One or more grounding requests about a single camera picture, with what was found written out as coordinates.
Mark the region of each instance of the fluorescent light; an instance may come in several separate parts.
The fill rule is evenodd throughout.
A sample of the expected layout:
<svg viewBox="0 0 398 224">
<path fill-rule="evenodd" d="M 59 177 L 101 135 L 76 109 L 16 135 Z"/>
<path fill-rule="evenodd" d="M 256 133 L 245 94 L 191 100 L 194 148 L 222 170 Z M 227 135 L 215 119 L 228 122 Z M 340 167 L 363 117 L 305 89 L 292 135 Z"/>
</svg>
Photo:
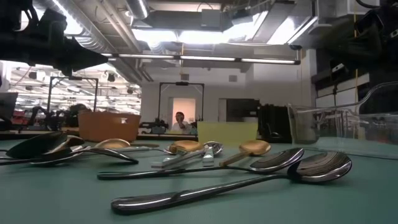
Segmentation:
<svg viewBox="0 0 398 224">
<path fill-rule="evenodd" d="M 195 30 L 183 31 L 178 40 L 185 44 L 219 44 L 228 41 L 222 32 Z"/>
<path fill-rule="evenodd" d="M 300 29 L 289 41 L 287 41 L 288 44 L 293 43 L 298 37 L 300 37 L 308 28 L 312 26 L 316 21 L 318 20 L 318 17 L 315 16 L 314 18 L 311 19 L 310 22 L 307 23 L 302 29 Z"/>
<path fill-rule="evenodd" d="M 120 57 L 148 58 L 148 59 L 173 59 L 173 55 L 144 55 L 144 54 L 119 54 Z"/>
<path fill-rule="evenodd" d="M 222 62 L 233 62 L 235 58 L 229 57 L 206 57 L 206 56 L 183 56 L 181 55 L 181 59 L 183 60 L 215 60 Z"/>
<path fill-rule="evenodd" d="M 295 34 L 294 21 L 288 17 L 274 32 L 267 44 L 285 44 Z"/>
<path fill-rule="evenodd" d="M 177 35 L 171 30 L 140 30 L 133 29 L 132 32 L 136 36 L 137 40 L 145 42 L 175 42 L 177 41 Z"/>
<path fill-rule="evenodd" d="M 294 64 L 296 64 L 296 61 L 294 61 L 294 60 L 258 59 L 258 58 L 242 58 L 242 62 L 275 63 L 275 64 L 282 64 L 282 65 L 294 65 Z"/>
</svg>

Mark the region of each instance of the man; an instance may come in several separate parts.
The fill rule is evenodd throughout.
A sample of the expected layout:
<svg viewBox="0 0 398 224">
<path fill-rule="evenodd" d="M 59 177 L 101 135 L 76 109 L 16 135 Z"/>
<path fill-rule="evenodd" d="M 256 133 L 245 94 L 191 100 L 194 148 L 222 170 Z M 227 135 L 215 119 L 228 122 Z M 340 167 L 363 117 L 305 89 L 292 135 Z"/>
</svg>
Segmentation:
<svg viewBox="0 0 398 224">
<path fill-rule="evenodd" d="M 191 129 L 188 124 L 188 122 L 184 121 L 184 114 L 182 112 L 177 112 L 175 114 L 175 119 L 177 122 L 173 124 L 172 131 L 178 131 L 181 132 L 182 134 L 190 134 Z"/>
</svg>

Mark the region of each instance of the white wall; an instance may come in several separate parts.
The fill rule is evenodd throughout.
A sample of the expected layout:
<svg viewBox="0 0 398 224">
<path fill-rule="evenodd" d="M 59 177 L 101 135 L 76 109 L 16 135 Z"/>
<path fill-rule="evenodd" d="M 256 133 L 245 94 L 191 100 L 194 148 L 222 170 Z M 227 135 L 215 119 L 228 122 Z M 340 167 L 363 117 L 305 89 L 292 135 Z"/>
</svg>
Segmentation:
<svg viewBox="0 0 398 224">
<path fill-rule="evenodd" d="M 267 65 L 254 64 L 246 74 L 235 69 L 207 69 L 184 68 L 184 73 L 190 74 L 190 82 L 195 75 L 195 82 L 206 81 L 205 105 L 203 117 L 206 121 L 218 121 L 219 99 L 221 98 L 252 98 L 260 99 L 262 104 L 274 104 L 285 106 L 287 103 L 293 105 L 313 106 L 315 95 L 312 91 L 311 74 L 314 74 L 313 63 L 315 63 L 315 51 L 308 50 L 301 65 Z M 173 77 L 168 82 L 180 81 L 178 71 L 164 70 L 166 77 Z M 238 74 L 238 83 L 228 83 L 228 75 Z M 156 73 L 152 77 L 161 77 Z M 168 98 L 196 98 L 197 91 L 194 89 L 182 90 L 180 86 L 170 85 L 162 94 L 160 114 L 167 114 Z M 159 84 L 146 83 L 142 86 L 141 120 L 153 121 L 158 111 Z"/>
</svg>

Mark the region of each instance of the orange bin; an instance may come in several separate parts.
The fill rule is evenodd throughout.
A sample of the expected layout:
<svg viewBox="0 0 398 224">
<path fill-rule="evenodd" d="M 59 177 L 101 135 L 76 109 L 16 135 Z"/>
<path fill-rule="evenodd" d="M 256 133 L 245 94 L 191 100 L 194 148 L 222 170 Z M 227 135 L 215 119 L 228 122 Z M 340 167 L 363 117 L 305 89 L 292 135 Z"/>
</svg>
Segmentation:
<svg viewBox="0 0 398 224">
<path fill-rule="evenodd" d="M 136 140 L 141 116 L 110 112 L 80 113 L 79 134 L 87 141 L 100 142 L 119 138 L 129 142 Z"/>
</svg>

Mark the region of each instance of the spoon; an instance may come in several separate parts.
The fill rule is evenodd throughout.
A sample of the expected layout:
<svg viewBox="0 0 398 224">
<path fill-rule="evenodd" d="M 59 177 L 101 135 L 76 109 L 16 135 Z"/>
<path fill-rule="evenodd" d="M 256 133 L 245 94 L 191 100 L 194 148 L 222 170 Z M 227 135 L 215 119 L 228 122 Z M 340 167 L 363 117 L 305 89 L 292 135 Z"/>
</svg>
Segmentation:
<svg viewBox="0 0 398 224">
<path fill-rule="evenodd" d="M 123 139 L 108 139 L 105 141 L 101 141 L 96 145 L 96 147 L 117 149 L 124 152 L 141 152 L 141 151 L 160 151 L 165 152 L 170 155 L 176 155 L 166 149 L 155 149 L 159 147 L 158 144 L 141 144 L 141 143 L 129 143 Z"/>
<path fill-rule="evenodd" d="M 210 170 L 243 170 L 255 174 L 269 174 L 271 172 L 275 172 L 291 165 L 292 163 L 298 161 L 303 155 L 304 149 L 294 148 L 265 156 L 258 161 L 253 162 L 248 169 L 242 167 L 219 166 L 191 169 L 170 169 L 147 172 L 99 172 L 97 173 L 97 178 L 99 180 L 139 179 L 150 177 L 167 177 L 172 174 L 186 174 L 191 172 L 204 172 Z"/>
<path fill-rule="evenodd" d="M 168 157 L 165 158 L 163 161 L 154 161 L 152 162 L 151 167 L 156 169 L 166 169 L 167 167 L 175 166 L 176 164 L 179 164 L 181 162 L 187 162 L 197 157 L 208 156 L 209 151 L 211 151 L 214 156 L 220 154 L 223 151 L 223 145 L 219 142 L 206 142 L 202 145 L 199 142 L 184 140 L 174 142 L 172 144 L 172 147 L 174 147 L 173 152 L 180 154 L 181 156 Z M 213 160 L 213 156 L 211 158 L 204 157 L 204 165 L 209 164 L 210 161 Z"/>
<path fill-rule="evenodd" d="M 287 175 L 269 174 L 195 190 L 116 198 L 112 200 L 111 208 L 113 212 L 121 215 L 152 212 L 203 200 L 230 190 L 274 179 L 289 179 L 305 184 L 324 183 L 344 176 L 349 172 L 351 166 L 351 159 L 346 154 L 342 152 L 326 152 L 293 163 L 287 170 Z"/>
<path fill-rule="evenodd" d="M 31 159 L 55 149 L 66 140 L 66 134 L 60 131 L 51 132 L 40 134 L 17 144 L 10 148 L 10 150 L 2 151 L 6 151 L 6 156 L 13 159 Z M 0 159 L 9 160 L 6 157 L 0 157 Z"/>
<path fill-rule="evenodd" d="M 224 161 L 220 162 L 220 166 L 228 166 L 234 162 L 238 162 L 241 159 L 246 158 L 247 156 L 254 155 L 260 156 L 271 150 L 271 145 L 266 141 L 261 140 L 250 140 L 242 143 L 239 146 L 239 150 L 241 151 L 238 154 L 235 154 Z"/>
<path fill-rule="evenodd" d="M 132 164 L 138 164 L 137 160 L 135 160 L 125 154 L 122 154 L 120 152 L 116 152 L 112 149 L 98 149 L 98 148 L 88 147 L 88 146 L 86 146 L 85 148 L 81 147 L 81 149 L 78 149 L 78 150 L 76 150 L 76 149 L 73 150 L 72 148 L 73 147 L 64 148 L 57 152 L 43 154 L 40 157 L 33 158 L 33 159 L 19 159 L 19 160 L 7 161 L 7 162 L 0 162 L 0 166 L 12 165 L 12 164 L 23 164 L 23 163 L 28 163 L 28 162 L 33 163 L 33 165 L 34 164 L 44 165 L 46 163 L 54 165 L 54 164 L 58 164 L 61 162 L 65 162 L 66 160 L 73 158 L 77 154 L 80 155 L 83 152 L 92 152 L 92 153 L 96 153 L 96 154 L 102 154 L 105 156 L 111 156 L 111 157 L 115 157 L 115 158 L 122 159 L 125 161 L 129 161 Z"/>
</svg>

